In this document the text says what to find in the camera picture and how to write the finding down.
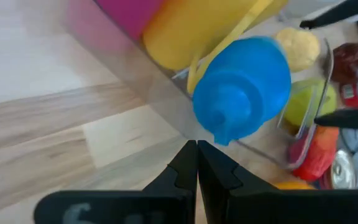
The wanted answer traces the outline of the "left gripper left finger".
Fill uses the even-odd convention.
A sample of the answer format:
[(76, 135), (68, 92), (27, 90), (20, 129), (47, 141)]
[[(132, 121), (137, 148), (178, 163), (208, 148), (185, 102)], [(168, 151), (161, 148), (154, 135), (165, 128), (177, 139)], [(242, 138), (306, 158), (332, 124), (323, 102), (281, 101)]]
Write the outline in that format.
[(187, 141), (142, 190), (61, 190), (42, 198), (35, 223), (194, 223), (197, 143)]

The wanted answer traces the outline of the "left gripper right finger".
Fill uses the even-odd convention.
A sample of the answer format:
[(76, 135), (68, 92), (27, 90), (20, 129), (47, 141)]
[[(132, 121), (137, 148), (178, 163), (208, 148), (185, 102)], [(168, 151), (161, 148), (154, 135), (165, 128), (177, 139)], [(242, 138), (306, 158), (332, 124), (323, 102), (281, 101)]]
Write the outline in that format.
[(280, 190), (207, 141), (198, 149), (208, 223), (358, 223), (358, 190)]

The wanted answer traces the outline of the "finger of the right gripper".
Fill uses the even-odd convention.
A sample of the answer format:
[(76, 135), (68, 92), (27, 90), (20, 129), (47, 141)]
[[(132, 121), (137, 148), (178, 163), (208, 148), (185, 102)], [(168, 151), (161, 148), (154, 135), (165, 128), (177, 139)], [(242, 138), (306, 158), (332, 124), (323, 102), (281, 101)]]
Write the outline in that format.
[(358, 0), (346, 0), (312, 20), (301, 21), (300, 28), (311, 30), (341, 21), (358, 21)]
[(336, 110), (315, 117), (314, 122), (320, 126), (358, 129), (358, 109)]

